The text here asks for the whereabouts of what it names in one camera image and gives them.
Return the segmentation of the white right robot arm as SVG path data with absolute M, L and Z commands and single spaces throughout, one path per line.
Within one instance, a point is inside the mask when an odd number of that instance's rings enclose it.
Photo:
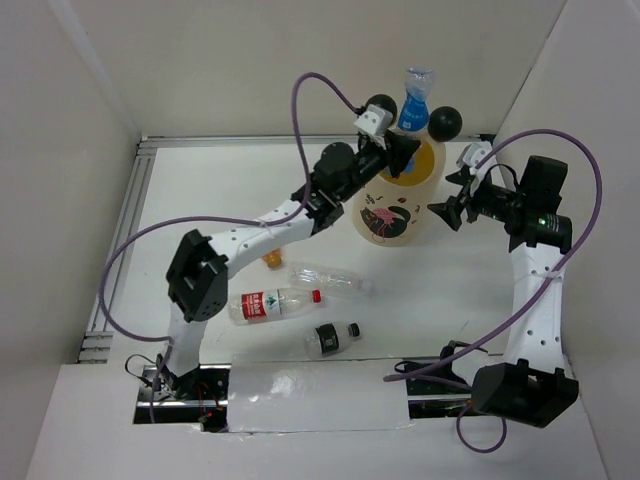
M 452 229 L 484 215 L 504 225 L 514 272 L 513 310 L 521 315 L 510 328 L 500 363 L 475 374 L 472 408 L 482 414 L 544 428 L 567 410 L 579 384 L 567 376 L 561 347 L 564 269 L 560 261 L 572 246 L 572 222 L 560 216 L 565 163 L 541 156 L 529 158 L 518 185 L 495 185 L 491 170 L 460 158 L 447 181 L 460 186 L 457 196 L 430 210 Z

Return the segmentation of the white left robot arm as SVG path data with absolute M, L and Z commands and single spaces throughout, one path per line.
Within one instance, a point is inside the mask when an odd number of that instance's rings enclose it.
M 332 226 L 343 205 L 382 171 L 399 174 L 420 143 L 393 132 L 382 141 L 326 146 L 306 182 L 277 208 L 247 225 L 213 236 L 186 233 L 166 274 L 171 301 L 168 342 L 158 355 L 163 389 L 176 399 L 196 390 L 207 323 L 226 306 L 229 282 L 269 251 Z

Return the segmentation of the blue label bottle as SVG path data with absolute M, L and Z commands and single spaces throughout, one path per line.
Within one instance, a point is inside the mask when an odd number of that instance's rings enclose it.
M 435 81 L 435 72 L 430 69 L 412 67 L 404 78 L 405 101 L 400 111 L 397 126 L 406 132 L 423 130 L 430 118 L 427 98 Z

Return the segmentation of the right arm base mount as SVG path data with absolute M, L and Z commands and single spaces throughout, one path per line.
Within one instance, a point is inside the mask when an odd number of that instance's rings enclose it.
M 428 373 L 428 377 L 443 379 L 435 382 L 424 376 L 405 380 L 410 419 L 456 417 L 469 403 L 471 386 L 477 371 L 498 364 L 501 357 L 491 356 L 484 348 Z

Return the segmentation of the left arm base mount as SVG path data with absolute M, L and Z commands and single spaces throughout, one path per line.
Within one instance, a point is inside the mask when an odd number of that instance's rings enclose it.
M 156 367 L 151 359 L 132 354 L 124 362 L 124 371 L 138 382 L 133 423 L 196 424 L 208 433 L 228 431 L 227 409 L 230 364 L 203 365 L 181 393 L 172 391 L 163 381 L 153 389 Z

